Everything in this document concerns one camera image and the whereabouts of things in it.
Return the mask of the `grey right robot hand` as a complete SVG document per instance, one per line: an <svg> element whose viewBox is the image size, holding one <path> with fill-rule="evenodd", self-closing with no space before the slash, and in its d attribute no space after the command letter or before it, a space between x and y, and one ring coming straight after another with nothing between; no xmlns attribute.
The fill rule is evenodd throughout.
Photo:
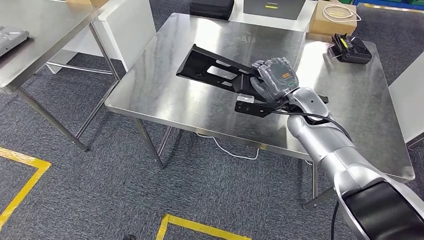
<svg viewBox="0 0 424 240"><path fill-rule="evenodd" d="M299 87L296 72L285 57L257 60L251 66L260 78L252 76L250 83L267 103L276 103Z"/></svg>

